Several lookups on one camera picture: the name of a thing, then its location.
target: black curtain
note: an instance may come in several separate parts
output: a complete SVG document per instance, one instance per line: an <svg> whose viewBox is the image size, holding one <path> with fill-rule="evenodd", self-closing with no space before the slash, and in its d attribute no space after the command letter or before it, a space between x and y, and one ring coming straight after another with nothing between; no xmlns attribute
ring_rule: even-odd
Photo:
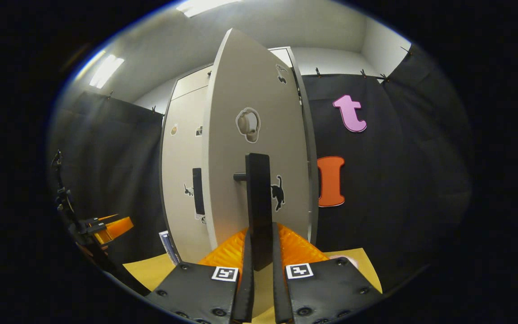
<svg viewBox="0 0 518 324"><path fill-rule="evenodd" d="M134 227L109 243L108 257L121 264L165 253L166 230L158 158L160 113L92 92L58 107L49 135L49 164L63 154L62 178L78 219L119 214ZM51 169L49 185L57 183Z"/></svg>
<svg viewBox="0 0 518 324"><path fill-rule="evenodd" d="M412 88L392 94L375 78L350 74L303 79L317 158L345 159L341 168L345 203L319 208L317 247L325 252L364 248L383 292L394 291L429 264L440 239L457 227L466 210L469 174L457 142L452 141L462 135L449 134L440 119L424 113L423 106L402 102L401 97L422 97ZM448 88L435 90L450 96ZM362 108L356 112L359 120L366 121L365 131L352 133L344 127L339 109L333 107L343 95L360 102ZM440 108L431 104L429 109ZM466 119L449 119L446 126L463 123Z"/></svg>

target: orange letter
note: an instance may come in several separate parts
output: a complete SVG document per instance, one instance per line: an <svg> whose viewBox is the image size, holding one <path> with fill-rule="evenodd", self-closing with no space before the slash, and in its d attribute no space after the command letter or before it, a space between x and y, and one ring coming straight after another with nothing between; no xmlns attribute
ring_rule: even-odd
<svg viewBox="0 0 518 324"><path fill-rule="evenodd" d="M341 166L345 160L339 156L325 156L317 159L321 171L321 197L319 207L342 205L345 197L341 195Z"/></svg>

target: screw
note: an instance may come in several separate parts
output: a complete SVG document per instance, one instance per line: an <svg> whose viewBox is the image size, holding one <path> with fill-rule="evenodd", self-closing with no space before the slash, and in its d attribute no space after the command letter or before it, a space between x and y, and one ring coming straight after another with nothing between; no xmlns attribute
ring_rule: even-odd
<svg viewBox="0 0 518 324"><path fill-rule="evenodd" d="M311 308L303 307L297 311L297 314L300 316L307 316L307 315L311 314L311 312L313 312L313 310L311 310Z"/></svg>
<svg viewBox="0 0 518 324"><path fill-rule="evenodd" d="M227 315L227 312L225 312L224 310L222 310L221 308L216 308L212 311L213 315L215 316L219 316L219 317L223 317L225 315Z"/></svg>

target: yellow mat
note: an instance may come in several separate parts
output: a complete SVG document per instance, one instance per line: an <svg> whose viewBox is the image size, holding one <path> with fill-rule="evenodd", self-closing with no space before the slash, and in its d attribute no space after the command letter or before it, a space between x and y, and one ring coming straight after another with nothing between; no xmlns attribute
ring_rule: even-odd
<svg viewBox="0 0 518 324"><path fill-rule="evenodd" d="M362 275L375 287L378 291L383 293L379 277L377 276L371 261L362 248L353 250L324 252L325 256L336 256L338 254L348 256L357 261L358 269ZM154 258L126 263L123 265L129 273L131 273L142 285L150 291L154 291L161 281L175 267L167 254L156 256ZM275 322L275 309L273 307L267 309L262 314L253 318L253 323L257 324L273 324Z"/></svg>

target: ceiling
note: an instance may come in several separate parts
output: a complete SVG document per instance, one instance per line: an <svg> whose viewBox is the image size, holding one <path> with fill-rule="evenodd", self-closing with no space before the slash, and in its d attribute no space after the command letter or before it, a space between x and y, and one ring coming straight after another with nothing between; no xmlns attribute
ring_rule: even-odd
<svg viewBox="0 0 518 324"><path fill-rule="evenodd" d="M130 103L156 86L212 63L227 30L234 27L267 48L321 47L360 52L366 16L331 0L243 0L187 18L170 6L130 26L105 47L125 62L105 86L89 86L97 61L81 73L78 90Z"/></svg>

